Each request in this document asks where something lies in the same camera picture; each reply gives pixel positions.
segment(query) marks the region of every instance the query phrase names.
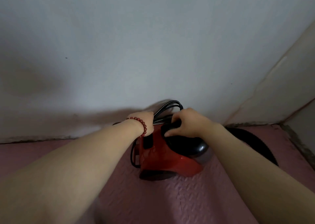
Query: black cord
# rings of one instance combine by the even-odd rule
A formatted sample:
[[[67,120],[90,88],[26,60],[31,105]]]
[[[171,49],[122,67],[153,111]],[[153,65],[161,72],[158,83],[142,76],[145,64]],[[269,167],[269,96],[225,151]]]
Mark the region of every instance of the black cord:
[[[158,116],[160,114],[162,114],[164,111],[166,111],[170,108],[173,108],[173,107],[179,107],[180,110],[183,110],[183,106],[179,103],[179,101],[176,101],[176,100],[169,101],[165,105],[163,105],[158,111],[155,112],[153,124],[154,125],[162,125],[162,124],[166,124],[166,123],[171,123],[172,116],[173,116],[172,114],[165,115],[164,117],[159,117],[159,118],[158,118]],[[136,165],[135,162],[133,161],[133,157],[132,157],[133,151],[134,151],[135,146],[136,146],[136,141],[137,140],[135,140],[132,143],[131,152],[130,152],[130,162],[131,162],[132,166],[134,166],[136,168],[140,168],[140,165]]]

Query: bracelet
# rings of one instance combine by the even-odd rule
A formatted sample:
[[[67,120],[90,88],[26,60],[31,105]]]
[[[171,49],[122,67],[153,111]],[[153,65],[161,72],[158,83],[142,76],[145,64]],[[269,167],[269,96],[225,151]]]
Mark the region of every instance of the bracelet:
[[[144,121],[141,120],[140,118],[137,118],[137,117],[129,117],[129,118],[126,118],[126,119],[135,119],[135,120],[139,121],[143,125],[143,128],[144,128],[144,132],[139,137],[144,137],[144,135],[147,133],[147,126],[144,123]]]

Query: pink foam mat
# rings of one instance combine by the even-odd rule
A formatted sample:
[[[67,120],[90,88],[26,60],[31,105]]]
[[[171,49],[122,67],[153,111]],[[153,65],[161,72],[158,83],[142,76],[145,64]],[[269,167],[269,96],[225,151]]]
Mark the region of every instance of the pink foam mat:
[[[315,192],[315,172],[278,125],[246,127],[270,148],[281,169]],[[0,145],[0,177],[69,141]],[[193,178],[139,179],[130,147],[101,191],[97,210],[107,223],[258,223],[214,156]]]

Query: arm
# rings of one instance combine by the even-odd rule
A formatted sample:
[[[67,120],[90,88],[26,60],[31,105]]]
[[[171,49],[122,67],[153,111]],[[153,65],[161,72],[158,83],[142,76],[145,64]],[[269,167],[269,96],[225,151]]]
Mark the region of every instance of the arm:
[[[153,132],[153,113],[139,112]],[[107,182],[128,146],[143,133],[125,120],[58,148],[0,183],[3,223],[73,223]]]
[[[193,109],[176,113],[176,119],[181,127],[165,136],[202,138],[259,223],[315,223],[315,194],[308,188]]]

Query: red vacuum cleaner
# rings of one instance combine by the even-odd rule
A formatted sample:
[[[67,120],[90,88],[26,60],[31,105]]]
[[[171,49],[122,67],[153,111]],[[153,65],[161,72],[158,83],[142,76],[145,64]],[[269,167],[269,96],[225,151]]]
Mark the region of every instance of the red vacuum cleaner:
[[[203,170],[203,165],[212,157],[211,148],[200,138],[184,136],[164,137],[166,131],[180,127],[181,121],[171,123],[172,115],[160,118],[161,113],[183,106],[178,101],[170,101],[154,114],[154,131],[146,137],[136,139],[130,153],[131,164],[140,168],[140,178],[156,181],[179,174],[192,177]],[[255,151],[278,165],[270,149],[254,134],[237,128],[226,128],[236,138],[242,140]]]

